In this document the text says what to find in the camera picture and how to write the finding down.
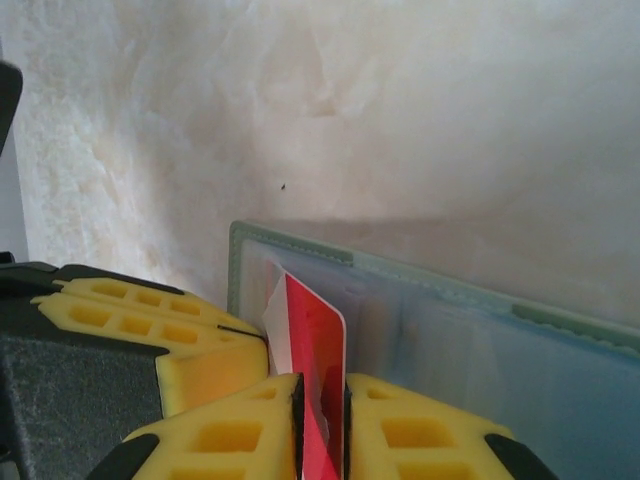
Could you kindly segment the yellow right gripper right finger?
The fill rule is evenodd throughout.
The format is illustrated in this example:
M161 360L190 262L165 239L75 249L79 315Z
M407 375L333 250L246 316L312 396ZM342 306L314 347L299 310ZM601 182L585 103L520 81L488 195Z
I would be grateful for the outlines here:
M349 374L347 479L546 479L548 467L488 419Z

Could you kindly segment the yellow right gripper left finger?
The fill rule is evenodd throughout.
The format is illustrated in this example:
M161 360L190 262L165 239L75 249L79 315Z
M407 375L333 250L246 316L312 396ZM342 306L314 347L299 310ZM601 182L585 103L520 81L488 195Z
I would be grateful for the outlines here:
M301 479L304 380L269 377L132 432L94 479Z

